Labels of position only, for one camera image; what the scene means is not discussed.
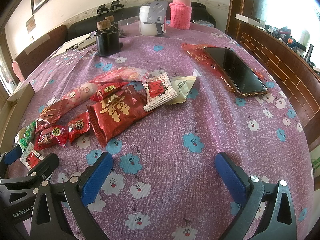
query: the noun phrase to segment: cellphone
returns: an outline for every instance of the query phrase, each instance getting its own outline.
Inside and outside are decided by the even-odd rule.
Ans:
[[[205,47],[204,51],[218,65],[237,97],[246,98],[267,94],[268,88],[231,49]]]

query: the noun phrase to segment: paper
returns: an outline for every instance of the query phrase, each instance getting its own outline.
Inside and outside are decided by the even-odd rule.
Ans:
[[[60,55],[62,53],[65,53],[67,51],[68,48],[70,48],[71,46],[75,45],[75,44],[78,44],[80,43],[81,41],[84,41],[85,39],[89,38],[90,37],[90,33],[88,34],[85,34],[85,35],[82,35],[78,38],[74,38],[73,40],[71,41],[67,41],[63,44],[63,46],[50,58],[52,59],[53,57],[57,56],[57,55]]]

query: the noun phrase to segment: purple tablecloth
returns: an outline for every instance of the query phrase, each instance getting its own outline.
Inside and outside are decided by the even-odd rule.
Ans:
[[[106,149],[90,130],[65,148],[43,150],[43,155],[54,152],[60,159],[51,182],[79,175],[107,150],[113,154],[113,172],[88,208],[111,240],[218,239],[239,210],[213,165],[216,154],[225,151],[248,175],[264,182],[288,182],[298,239],[303,239],[312,214],[314,185],[306,138],[288,99],[256,59],[219,30],[192,24],[185,31],[168,27],[166,36],[122,38],[121,52],[110,57],[98,57],[95,45],[71,51],[43,62],[25,80],[36,94],[21,125],[36,119],[45,106],[76,85],[110,69],[133,66],[149,70],[152,76],[166,71],[169,78],[201,75],[185,103],[160,106],[111,140]],[[270,95],[237,98],[212,69],[181,49],[182,42],[233,49],[265,76]],[[143,89],[141,83],[135,88]],[[58,123],[66,125],[93,103],[88,100]],[[9,175],[26,173],[15,162]],[[247,238],[254,233],[265,203],[260,207]],[[70,210],[65,210],[81,239]]]

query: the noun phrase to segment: pink snack wrapper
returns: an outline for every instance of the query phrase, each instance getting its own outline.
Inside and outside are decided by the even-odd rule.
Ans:
[[[149,77],[148,70],[135,68],[135,67],[121,67],[115,70],[103,73],[89,82],[105,84],[110,82],[122,82],[122,81],[141,81],[144,83]]]

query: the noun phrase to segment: red candy wrapper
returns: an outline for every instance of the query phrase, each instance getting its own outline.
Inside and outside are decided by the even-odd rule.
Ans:
[[[122,133],[134,122],[145,117],[143,107],[146,97],[140,95],[133,85],[129,85],[93,106],[87,106],[90,121],[101,146]]]
[[[89,97],[95,93],[99,86],[101,86],[101,84],[87,82],[66,93],[62,97],[62,99],[68,99],[63,114],[88,100]]]
[[[115,70],[103,73],[89,82],[92,83],[110,83],[121,81],[141,81],[142,83],[149,77],[149,72],[145,69],[135,67],[121,67]]]
[[[90,100],[100,102],[105,99],[108,95],[111,95],[118,90],[120,90],[123,86],[129,84],[129,82],[124,83],[107,83],[101,87],[94,93],[93,96],[90,97]]]
[[[36,121],[36,133],[54,125],[65,113],[65,106],[67,102],[68,99],[63,99],[43,109]]]
[[[41,132],[36,140],[35,150],[40,151],[53,145],[59,144],[65,147],[68,140],[68,130],[62,125],[54,125]]]
[[[89,113],[84,112],[68,123],[69,141],[73,142],[82,133],[90,130]]]

